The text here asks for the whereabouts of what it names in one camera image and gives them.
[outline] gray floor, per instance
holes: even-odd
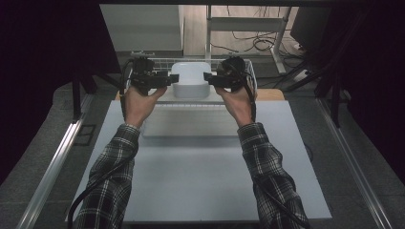
[[[288,44],[286,41],[286,45],[287,49],[290,49],[292,43]],[[188,55],[193,58],[201,55],[190,49],[187,51]],[[126,58],[127,56],[118,56],[120,63]],[[253,62],[258,84],[262,88],[271,88],[274,86],[274,82],[281,79],[278,77],[271,57],[250,56],[249,59]],[[293,79],[289,78],[279,86],[285,88],[293,82]],[[76,145],[69,152],[34,228],[66,228],[64,219],[93,150],[108,105],[117,93],[114,87],[98,78],[96,78],[96,83],[98,90],[94,96],[91,110],[84,121],[82,133],[75,139]],[[316,81],[292,93],[285,94],[303,141],[308,146],[312,166],[332,214],[332,219],[313,219],[311,224],[313,228],[378,228],[316,103],[313,96],[315,86]],[[0,228],[15,228],[27,208],[32,194],[72,121],[71,94],[71,85],[65,85],[55,91],[53,107],[48,118],[14,170],[0,186]],[[377,193],[393,228],[405,228],[404,185],[353,121],[346,104],[340,105],[339,114],[341,131],[352,147],[366,178]],[[254,225],[176,224],[138,225],[135,228],[254,228]]]

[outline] plaid shirt sleeve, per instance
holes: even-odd
[[[139,130],[122,124],[93,165],[89,182],[108,173],[138,148]],[[77,228],[119,228],[132,188],[134,160],[112,174],[83,200],[75,221]]]
[[[295,192],[292,177],[283,169],[283,156],[268,141],[262,123],[252,123],[238,130],[243,157],[252,177],[261,180],[261,186],[253,185],[257,200],[259,220],[263,228],[302,228],[279,210],[265,194],[264,189],[289,209],[291,213],[309,225],[299,195]]]

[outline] white table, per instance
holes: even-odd
[[[288,102],[257,102],[257,120],[284,155],[283,166],[296,182],[307,216],[331,218]],[[122,122],[119,101],[113,101],[76,195],[84,190],[91,166]],[[257,220],[238,137],[139,138],[125,223]]]

